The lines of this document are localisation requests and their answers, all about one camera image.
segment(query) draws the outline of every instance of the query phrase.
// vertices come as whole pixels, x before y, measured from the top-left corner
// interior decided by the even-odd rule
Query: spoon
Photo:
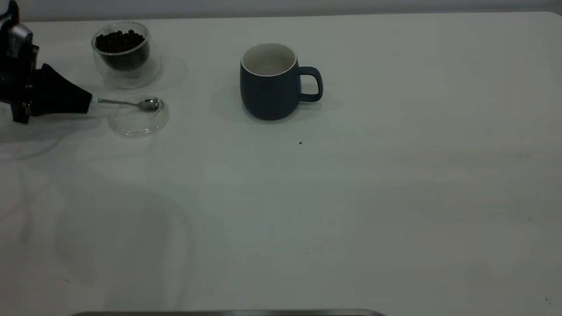
[[[95,103],[132,105],[132,106],[138,107],[141,111],[144,111],[144,112],[155,112],[160,108],[160,100],[157,99],[157,98],[148,98],[148,99],[140,101],[138,103],[97,98],[97,102],[95,102]]]

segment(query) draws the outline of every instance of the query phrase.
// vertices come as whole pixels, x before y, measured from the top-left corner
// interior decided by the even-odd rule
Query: tabletop
[[[110,22],[27,24],[39,65],[163,98],[170,120],[128,139],[95,106],[28,126],[0,107],[0,314],[560,313],[559,16],[140,22],[163,67],[132,91],[94,64]],[[320,70],[320,102],[244,111],[239,59],[263,42]]]

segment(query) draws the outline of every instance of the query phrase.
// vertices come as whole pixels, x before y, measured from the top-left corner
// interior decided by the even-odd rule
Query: dark blue mug
[[[317,94],[301,93],[301,75],[311,75]],[[322,98],[324,87],[318,69],[299,67],[297,55],[275,43],[250,48],[240,62],[240,93],[246,109],[262,120],[279,120],[291,114],[300,101]]]

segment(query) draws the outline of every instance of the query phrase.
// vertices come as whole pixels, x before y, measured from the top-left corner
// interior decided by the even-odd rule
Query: glass cup
[[[103,52],[97,48],[98,36],[118,31],[125,34],[129,30],[142,35],[142,43],[119,53]],[[138,88],[152,81],[160,70],[160,56],[150,33],[144,25],[137,22],[119,22],[105,26],[92,38],[92,48],[96,66],[107,85],[124,89]]]

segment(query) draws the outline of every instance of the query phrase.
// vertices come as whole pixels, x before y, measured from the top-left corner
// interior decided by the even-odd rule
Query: mug rim
[[[291,67],[285,69],[282,73],[274,74],[274,75],[259,75],[259,74],[256,74],[256,73],[254,73],[254,72],[248,70],[248,69],[246,68],[246,65],[244,65],[244,56],[246,56],[246,54],[247,54],[250,50],[252,50],[252,49],[254,49],[254,48],[258,47],[258,46],[263,46],[263,45],[268,45],[268,44],[283,46],[283,47],[285,47],[286,49],[288,49],[291,53],[293,53],[294,60],[293,60],[293,64],[291,65]],[[288,72],[289,70],[293,69],[293,67],[296,65],[296,63],[297,63],[297,54],[294,52],[293,49],[291,49],[291,47],[289,47],[289,46],[287,46],[287,45],[285,45],[285,44],[281,44],[281,43],[272,43],[272,42],[265,42],[265,43],[260,43],[260,44],[256,44],[256,45],[252,46],[252,47],[248,48],[248,50],[246,50],[246,52],[244,52],[244,54],[242,55],[242,58],[240,58],[240,64],[242,65],[242,67],[244,67],[244,70],[245,70],[245,71],[248,71],[250,74],[252,74],[252,75],[254,75],[254,76],[258,76],[258,77],[275,77],[275,76],[280,76],[280,75],[282,75],[282,74]]]

